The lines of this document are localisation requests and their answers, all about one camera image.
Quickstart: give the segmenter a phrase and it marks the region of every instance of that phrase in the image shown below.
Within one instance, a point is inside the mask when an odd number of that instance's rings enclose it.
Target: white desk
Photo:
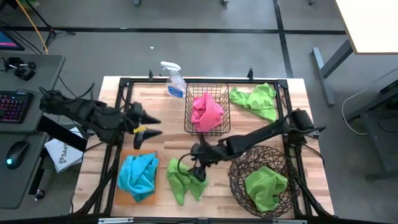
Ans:
[[[348,40],[323,63],[317,47],[312,54],[317,65],[326,101],[335,104],[327,78],[354,52],[357,55],[398,54],[397,0],[335,0]]]

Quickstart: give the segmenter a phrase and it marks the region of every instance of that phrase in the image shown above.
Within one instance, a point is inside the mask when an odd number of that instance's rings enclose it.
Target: keyboard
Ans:
[[[23,123],[32,99],[33,93],[0,91],[0,123]]]

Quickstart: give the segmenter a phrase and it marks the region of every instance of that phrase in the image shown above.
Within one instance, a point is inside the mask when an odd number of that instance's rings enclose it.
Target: blue cloth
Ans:
[[[159,159],[156,154],[127,156],[120,168],[118,186],[141,202],[155,192],[155,172]]]

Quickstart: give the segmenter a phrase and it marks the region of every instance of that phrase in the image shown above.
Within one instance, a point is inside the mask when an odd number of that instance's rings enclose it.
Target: pink cloth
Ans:
[[[207,132],[221,124],[223,109],[207,91],[203,97],[193,99],[191,122],[199,132]]]

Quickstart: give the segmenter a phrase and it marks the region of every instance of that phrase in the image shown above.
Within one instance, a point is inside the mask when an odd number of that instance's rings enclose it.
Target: orange cutting board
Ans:
[[[159,158],[157,155],[156,150],[122,150],[120,153],[120,163],[119,163],[119,171],[118,171],[118,178],[119,178],[119,172],[120,168],[126,160],[127,156],[139,156],[139,155],[144,155],[144,154],[151,154],[151,153],[156,153],[156,158]],[[114,193],[114,203],[116,205],[153,205],[156,203],[156,192],[157,192],[157,183],[159,183],[159,172],[155,172],[155,192],[145,198],[141,202],[136,202],[132,195],[128,192],[125,192],[124,190],[120,189],[119,186],[116,184],[116,190]]]

